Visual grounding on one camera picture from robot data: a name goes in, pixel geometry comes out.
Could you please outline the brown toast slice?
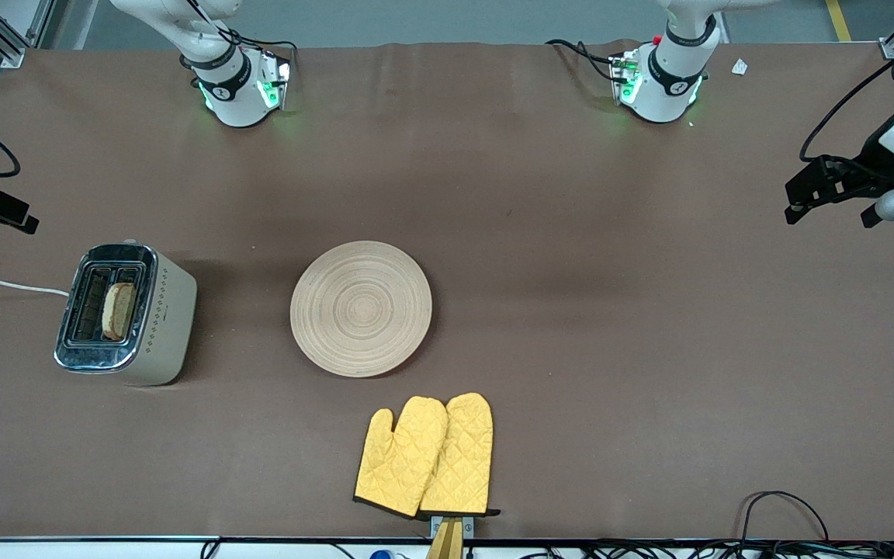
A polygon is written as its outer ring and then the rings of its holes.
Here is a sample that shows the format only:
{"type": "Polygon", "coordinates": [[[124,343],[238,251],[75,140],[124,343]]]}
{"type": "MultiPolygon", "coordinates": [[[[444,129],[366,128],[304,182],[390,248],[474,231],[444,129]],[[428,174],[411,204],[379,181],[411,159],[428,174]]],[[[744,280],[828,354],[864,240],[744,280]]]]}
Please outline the brown toast slice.
{"type": "Polygon", "coordinates": [[[102,308],[102,337],[122,341],[129,332],[137,290],[133,283],[114,283],[106,291],[102,308]]]}

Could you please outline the round wooden plate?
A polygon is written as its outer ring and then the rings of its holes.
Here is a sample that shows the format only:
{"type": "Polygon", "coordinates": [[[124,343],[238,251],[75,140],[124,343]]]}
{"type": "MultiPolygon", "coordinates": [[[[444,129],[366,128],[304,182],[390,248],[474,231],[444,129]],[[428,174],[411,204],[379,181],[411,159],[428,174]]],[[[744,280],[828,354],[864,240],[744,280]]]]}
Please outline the round wooden plate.
{"type": "Polygon", "coordinates": [[[351,241],[308,265],[289,318],[309,361],[341,377],[369,378],[412,357],[432,314],[429,280],[411,255],[379,241],[351,241]]]}

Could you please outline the chrome and beige toaster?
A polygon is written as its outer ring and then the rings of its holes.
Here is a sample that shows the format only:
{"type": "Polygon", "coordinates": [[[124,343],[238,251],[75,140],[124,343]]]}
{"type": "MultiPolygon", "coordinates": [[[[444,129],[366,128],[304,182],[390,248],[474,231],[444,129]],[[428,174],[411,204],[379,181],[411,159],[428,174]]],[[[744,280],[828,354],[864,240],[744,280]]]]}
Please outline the chrome and beige toaster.
{"type": "Polygon", "coordinates": [[[183,369],[196,309],[196,280],[167,255],[127,240],[96,245],[78,263],[54,362],[131,387],[174,382],[183,369]],[[102,308],[114,283],[133,283],[136,303],[126,339],[102,337],[102,308]]]}

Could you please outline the brown table cover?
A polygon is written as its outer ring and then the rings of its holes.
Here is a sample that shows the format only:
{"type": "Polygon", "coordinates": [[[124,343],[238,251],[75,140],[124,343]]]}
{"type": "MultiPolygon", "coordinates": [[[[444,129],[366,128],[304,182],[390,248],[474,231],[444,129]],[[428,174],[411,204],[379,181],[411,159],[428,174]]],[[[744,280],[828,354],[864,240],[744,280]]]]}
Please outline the brown table cover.
{"type": "Polygon", "coordinates": [[[481,537],[738,534],[748,495],[894,539],[894,224],[864,200],[785,223],[802,139],[872,43],[725,45],[685,120],[649,125],[565,50],[304,49],[295,111],[224,127],[177,54],[28,54],[0,74],[0,277],[65,289],[134,238],[199,287],[178,381],[54,362],[65,300],[0,289],[0,536],[411,536],[352,501],[369,418],[414,395],[494,412],[481,537]],[[735,60],[745,75],[731,73],[735,60]],[[424,270],[426,339],[348,378],[290,327],[323,252],[424,270]]]}

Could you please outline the yellow quilted oven mitt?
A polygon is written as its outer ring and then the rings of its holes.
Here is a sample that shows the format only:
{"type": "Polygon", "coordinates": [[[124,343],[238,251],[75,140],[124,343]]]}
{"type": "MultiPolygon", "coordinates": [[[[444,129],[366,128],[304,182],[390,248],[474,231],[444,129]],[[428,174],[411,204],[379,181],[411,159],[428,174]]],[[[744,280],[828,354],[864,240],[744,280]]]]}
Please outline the yellow quilted oven mitt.
{"type": "Polygon", "coordinates": [[[413,396],[400,414],[380,409],[363,440],[352,500],[414,518],[431,481],[448,428],[440,400],[413,396]]]}
{"type": "Polygon", "coordinates": [[[494,420],[486,398],[468,393],[447,406],[448,427],[436,467],[419,506],[420,516],[492,517],[489,507],[494,420]]]}

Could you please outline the small metal bracket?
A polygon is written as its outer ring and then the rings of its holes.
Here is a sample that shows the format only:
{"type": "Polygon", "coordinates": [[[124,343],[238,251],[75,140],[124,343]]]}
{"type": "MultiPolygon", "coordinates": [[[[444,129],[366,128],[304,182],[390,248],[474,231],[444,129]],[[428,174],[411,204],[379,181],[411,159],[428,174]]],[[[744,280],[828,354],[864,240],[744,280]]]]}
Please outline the small metal bracket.
{"type": "Polygon", "coordinates": [[[432,516],[428,520],[430,540],[433,540],[436,537],[436,534],[443,523],[456,524],[462,539],[471,539],[474,537],[474,516],[432,516]]]}

